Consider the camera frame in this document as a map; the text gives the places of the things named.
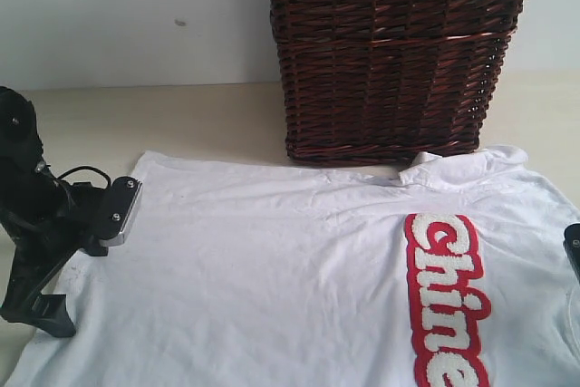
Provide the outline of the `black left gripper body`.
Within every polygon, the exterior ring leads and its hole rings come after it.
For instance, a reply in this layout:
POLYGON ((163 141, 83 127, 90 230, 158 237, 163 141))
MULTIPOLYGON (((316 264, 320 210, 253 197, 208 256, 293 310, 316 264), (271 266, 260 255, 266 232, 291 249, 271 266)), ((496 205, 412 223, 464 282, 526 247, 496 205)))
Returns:
POLYGON ((48 187, 6 194, 15 244, 8 296, 36 296, 79 249, 91 248, 91 189, 48 187))

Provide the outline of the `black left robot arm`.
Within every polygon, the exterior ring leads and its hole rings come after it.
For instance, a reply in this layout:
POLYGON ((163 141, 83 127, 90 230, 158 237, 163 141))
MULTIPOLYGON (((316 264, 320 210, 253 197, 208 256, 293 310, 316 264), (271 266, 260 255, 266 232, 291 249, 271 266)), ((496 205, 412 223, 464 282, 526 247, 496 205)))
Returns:
POLYGON ((71 192, 48 169, 43 153, 33 104, 3 86, 1 226, 15 249, 1 317, 70 338, 76 328, 66 296, 43 290, 80 247, 80 230, 67 219, 71 192))

